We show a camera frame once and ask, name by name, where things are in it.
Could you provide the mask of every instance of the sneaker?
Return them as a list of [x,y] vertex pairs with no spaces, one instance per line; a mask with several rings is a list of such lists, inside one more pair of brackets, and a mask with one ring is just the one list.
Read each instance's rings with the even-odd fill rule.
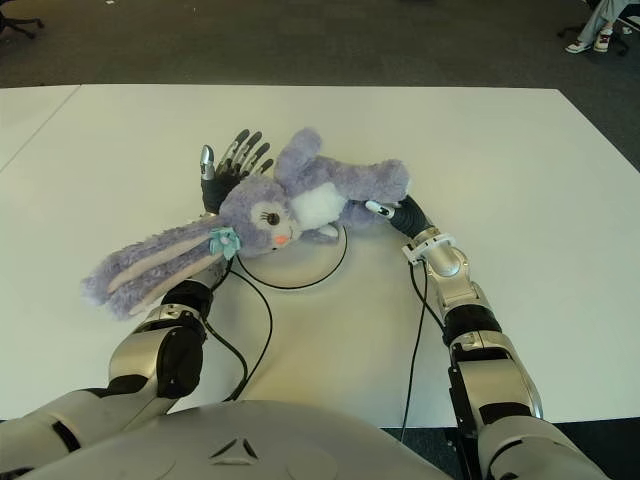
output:
[[580,53],[585,50],[589,50],[591,48],[591,44],[581,42],[580,40],[576,40],[571,45],[565,48],[565,50],[569,53]]
[[609,40],[611,40],[611,34],[613,30],[602,30],[596,38],[596,43],[593,44],[593,49],[596,52],[607,53],[609,50]]

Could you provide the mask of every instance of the gray carpet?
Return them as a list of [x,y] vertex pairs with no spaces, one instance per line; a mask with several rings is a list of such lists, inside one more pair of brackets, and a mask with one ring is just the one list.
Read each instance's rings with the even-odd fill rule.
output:
[[[0,87],[557,88],[640,170],[640,35],[625,37],[626,57],[565,53],[573,37],[555,32],[586,20],[579,0],[18,0],[3,12],[47,27],[34,41],[0,34]],[[564,428],[614,479],[637,478],[637,419]],[[460,478],[443,431],[412,430],[407,442]]]

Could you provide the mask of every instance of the plush toy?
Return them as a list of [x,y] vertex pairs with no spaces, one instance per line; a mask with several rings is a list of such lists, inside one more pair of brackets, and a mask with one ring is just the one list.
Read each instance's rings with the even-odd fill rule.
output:
[[407,195],[409,174],[400,161],[349,165],[318,156],[320,148],[318,134],[305,129],[279,155],[273,179],[227,169],[217,215],[109,255],[84,280],[87,295],[126,318],[205,268],[222,276],[236,254],[265,254],[300,237],[335,242],[336,227],[381,221],[365,201],[394,203]]

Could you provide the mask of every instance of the white table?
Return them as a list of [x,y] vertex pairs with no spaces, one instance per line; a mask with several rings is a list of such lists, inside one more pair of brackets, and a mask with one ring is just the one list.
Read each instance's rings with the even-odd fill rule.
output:
[[77,88],[65,85],[0,89],[0,170]]
[[[81,87],[0,174],[0,415],[104,386],[137,321],[88,305],[79,281],[112,250],[199,214],[203,143],[221,149],[246,126],[279,150],[305,125],[338,159],[407,163],[412,194],[469,255],[547,419],[640,415],[640,176],[559,92],[155,85]],[[386,226],[354,234],[322,285],[261,287],[275,333],[246,397],[399,425],[419,313],[403,242]],[[230,278],[212,321],[255,360],[267,324],[255,293]],[[180,407],[238,379],[235,359],[205,345],[201,384]],[[447,365],[427,320],[410,425],[453,425]]]

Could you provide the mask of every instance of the bunny eye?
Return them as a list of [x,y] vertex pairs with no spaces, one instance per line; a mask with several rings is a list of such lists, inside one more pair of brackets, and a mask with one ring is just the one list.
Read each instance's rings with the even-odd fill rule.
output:
[[260,218],[262,220],[266,220],[269,225],[275,226],[280,223],[280,215],[278,215],[277,213],[262,212]]

